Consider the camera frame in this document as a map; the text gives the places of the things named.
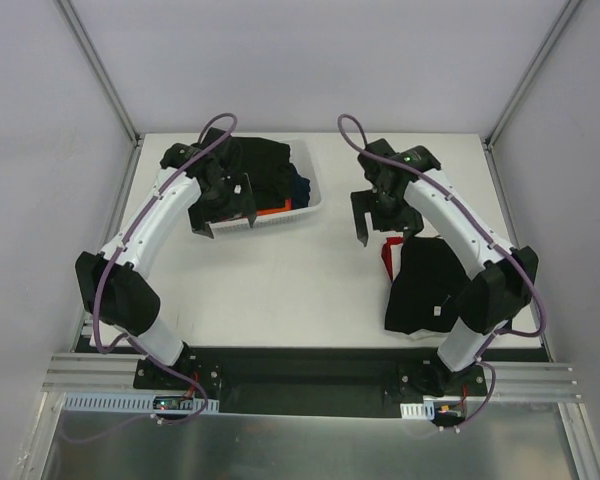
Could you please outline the black t shirt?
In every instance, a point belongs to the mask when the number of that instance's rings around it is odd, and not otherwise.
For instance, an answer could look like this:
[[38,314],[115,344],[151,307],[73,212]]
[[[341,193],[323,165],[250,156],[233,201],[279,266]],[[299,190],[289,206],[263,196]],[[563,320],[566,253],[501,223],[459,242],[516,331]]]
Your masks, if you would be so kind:
[[461,262],[443,239],[407,239],[392,280],[385,329],[406,335],[450,332],[458,319],[456,297],[468,284]]
[[249,176],[257,210],[281,206],[291,197],[289,145],[261,137],[230,137],[214,152],[228,172]]

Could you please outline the white plastic laundry basket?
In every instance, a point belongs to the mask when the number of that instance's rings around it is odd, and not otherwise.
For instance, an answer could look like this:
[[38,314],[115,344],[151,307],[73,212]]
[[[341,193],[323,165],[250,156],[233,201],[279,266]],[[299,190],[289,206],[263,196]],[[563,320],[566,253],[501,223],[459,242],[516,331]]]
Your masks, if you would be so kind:
[[193,233],[212,238],[212,227],[245,219],[252,227],[264,215],[310,204],[311,181],[291,161],[292,147],[261,137],[231,137],[197,160],[187,174],[201,196],[188,208]]

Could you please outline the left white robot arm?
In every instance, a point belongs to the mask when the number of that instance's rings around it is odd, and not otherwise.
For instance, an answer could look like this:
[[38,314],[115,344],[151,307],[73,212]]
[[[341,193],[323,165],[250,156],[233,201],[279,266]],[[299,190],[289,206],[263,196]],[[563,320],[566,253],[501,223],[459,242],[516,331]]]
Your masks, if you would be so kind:
[[238,140],[176,143],[160,161],[145,199],[98,253],[75,263],[80,293],[94,324],[105,323],[159,364],[157,377],[172,389],[185,386],[192,366],[185,343],[161,317],[161,300],[148,282],[172,229],[188,217],[194,233],[212,237],[212,224],[244,218],[257,209]]

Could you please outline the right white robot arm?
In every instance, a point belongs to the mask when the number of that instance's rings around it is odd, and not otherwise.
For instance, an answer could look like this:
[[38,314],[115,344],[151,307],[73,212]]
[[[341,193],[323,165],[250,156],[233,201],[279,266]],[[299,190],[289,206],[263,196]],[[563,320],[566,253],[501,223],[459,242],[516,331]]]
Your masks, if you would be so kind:
[[397,152],[380,139],[358,162],[372,185],[350,196],[358,240],[367,243],[371,230],[402,236],[384,326],[444,335],[433,358],[407,377],[422,394],[453,394],[490,339],[531,303],[538,256],[497,236],[427,148]]

